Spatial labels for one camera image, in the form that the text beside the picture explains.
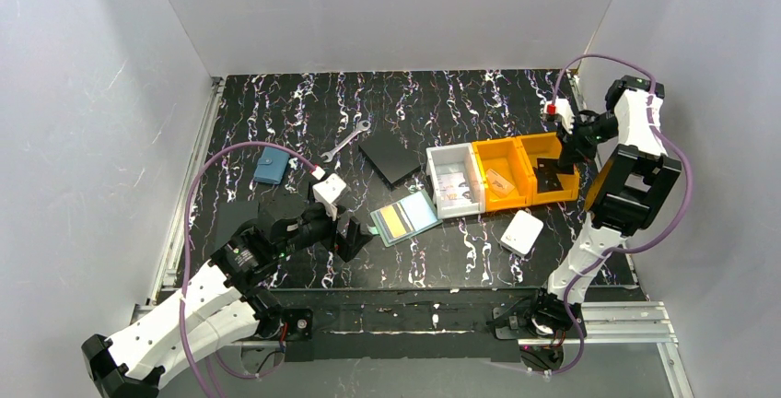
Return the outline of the green card holder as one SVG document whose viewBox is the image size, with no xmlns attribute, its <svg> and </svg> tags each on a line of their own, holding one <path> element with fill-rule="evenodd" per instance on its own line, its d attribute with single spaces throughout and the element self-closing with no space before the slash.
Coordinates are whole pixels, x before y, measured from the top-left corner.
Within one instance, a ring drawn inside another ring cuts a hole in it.
<svg viewBox="0 0 781 398">
<path fill-rule="evenodd" d="M 370 213 L 385 247 L 390 247 L 428 231 L 442 223 L 425 191 L 411 193 L 399 201 Z"/>
</svg>

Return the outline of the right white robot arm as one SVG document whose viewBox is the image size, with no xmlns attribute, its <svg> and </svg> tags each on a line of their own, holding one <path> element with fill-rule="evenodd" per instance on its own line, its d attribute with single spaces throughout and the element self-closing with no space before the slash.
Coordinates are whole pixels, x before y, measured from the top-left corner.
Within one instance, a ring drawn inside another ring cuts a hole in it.
<svg viewBox="0 0 781 398">
<path fill-rule="evenodd" d="M 566 99 L 546 103 L 556 122 L 561 151 L 556 170 L 571 173 L 595 158 L 600 144 L 616 140 L 610 157 L 589 186 L 586 221 L 565 260 L 550 274 L 546 290 L 569 305 L 580 304 L 605 259 L 657 217 L 683 166 L 659 138 L 664 88 L 623 76 L 605 95 L 605 112 L 572 112 Z"/>
</svg>

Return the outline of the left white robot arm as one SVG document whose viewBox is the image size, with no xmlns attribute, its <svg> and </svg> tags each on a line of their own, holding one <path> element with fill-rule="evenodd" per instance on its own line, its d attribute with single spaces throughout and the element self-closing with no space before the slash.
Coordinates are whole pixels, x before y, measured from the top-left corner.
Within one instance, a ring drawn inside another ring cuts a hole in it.
<svg viewBox="0 0 781 398">
<path fill-rule="evenodd" d="M 350 261 L 372 230 L 338 207 L 332 217 L 310 202 L 294 217 L 276 216 L 257 202 L 228 204 L 219 215 L 224 236 L 211 257 L 163 302 L 125 329 L 94 334 L 82 345 L 87 373 L 102 397 L 156 397 L 191 363 L 234 342 L 257 337 L 276 344 L 313 334 L 310 307 L 286 307 L 266 285 L 295 252 L 320 245 Z"/>
</svg>

